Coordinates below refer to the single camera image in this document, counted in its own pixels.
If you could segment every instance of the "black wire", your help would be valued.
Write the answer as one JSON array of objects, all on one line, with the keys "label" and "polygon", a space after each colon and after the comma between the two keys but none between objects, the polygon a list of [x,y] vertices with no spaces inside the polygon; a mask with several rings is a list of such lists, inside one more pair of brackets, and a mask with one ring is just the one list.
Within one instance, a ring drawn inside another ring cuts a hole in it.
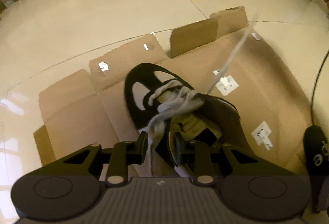
[{"label": "black wire", "polygon": [[314,111],[313,111],[313,106],[314,106],[314,96],[315,96],[315,90],[316,90],[316,86],[317,86],[317,82],[319,81],[319,77],[320,77],[320,74],[321,74],[321,71],[322,71],[322,68],[327,60],[329,56],[329,50],[327,51],[323,61],[322,61],[322,64],[320,66],[320,69],[317,73],[317,76],[316,76],[316,79],[315,79],[315,82],[314,82],[314,85],[313,85],[313,90],[312,90],[312,97],[311,97],[311,100],[310,100],[310,117],[311,117],[311,120],[312,120],[312,125],[314,125]]}]

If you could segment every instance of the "cardboard box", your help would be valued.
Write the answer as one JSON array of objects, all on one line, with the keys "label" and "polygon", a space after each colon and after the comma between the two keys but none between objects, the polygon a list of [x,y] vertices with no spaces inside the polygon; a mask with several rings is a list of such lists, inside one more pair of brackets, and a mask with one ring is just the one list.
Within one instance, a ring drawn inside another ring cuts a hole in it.
[{"label": "cardboard box", "polygon": [[[148,34],[91,60],[90,74],[79,70],[40,93],[39,106],[49,138],[45,146],[51,144],[58,159],[92,143],[105,148],[118,141],[136,140],[138,132],[123,96],[127,73],[139,63],[158,64],[204,93],[213,71],[226,61],[246,26],[244,7],[231,8],[174,29],[171,59],[156,37]],[[248,37],[228,69],[226,76],[231,75],[239,87],[224,98],[238,109],[246,140],[256,155],[304,173],[298,154],[310,124],[309,102],[278,55],[262,38],[256,38]],[[101,70],[102,62],[108,70]],[[211,94],[222,96],[216,88]],[[258,145],[251,135],[263,121],[271,130],[270,150]],[[159,156],[154,158],[160,163],[157,175],[176,175]],[[147,161],[134,167],[140,176],[148,176]]]}]

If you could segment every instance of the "clear plastic bin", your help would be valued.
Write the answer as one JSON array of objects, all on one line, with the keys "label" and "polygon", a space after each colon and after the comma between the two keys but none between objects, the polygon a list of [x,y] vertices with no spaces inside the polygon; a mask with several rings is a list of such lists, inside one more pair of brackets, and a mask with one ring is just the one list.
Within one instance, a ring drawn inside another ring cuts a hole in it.
[{"label": "clear plastic bin", "polygon": [[7,8],[11,6],[14,2],[16,2],[16,0],[1,0],[1,1]]}]

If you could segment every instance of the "beige tiled floor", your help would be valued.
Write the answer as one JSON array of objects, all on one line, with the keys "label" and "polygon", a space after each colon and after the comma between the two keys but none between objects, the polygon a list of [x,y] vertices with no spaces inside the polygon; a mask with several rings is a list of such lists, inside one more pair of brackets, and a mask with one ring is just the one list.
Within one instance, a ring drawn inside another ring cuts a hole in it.
[{"label": "beige tiled floor", "polygon": [[[9,198],[11,185],[40,167],[32,136],[43,124],[40,91],[78,69],[88,70],[89,60],[126,39],[155,32],[168,50],[171,29],[240,5],[251,19],[261,1],[20,0],[6,10],[0,22],[0,223],[17,218]],[[321,0],[268,0],[256,25],[308,97],[329,47],[326,14]],[[326,65],[315,104],[326,131],[328,74]],[[325,216],[311,219],[328,221]]]}]

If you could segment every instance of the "torn paper label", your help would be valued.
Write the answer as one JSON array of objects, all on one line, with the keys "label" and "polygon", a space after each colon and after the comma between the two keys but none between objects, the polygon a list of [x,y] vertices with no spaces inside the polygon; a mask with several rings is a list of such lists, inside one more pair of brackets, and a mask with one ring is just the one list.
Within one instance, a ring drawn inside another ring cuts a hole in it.
[{"label": "torn paper label", "polygon": [[222,77],[215,86],[223,96],[228,95],[237,87],[239,87],[238,83],[234,80],[232,76]]},{"label": "torn paper label", "polygon": [[271,129],[269,125],[263,121],[252,133],[257,145],[264,144],[267,150],[273,147],[273,144],[269,140],[269,135],[271,134]]}]

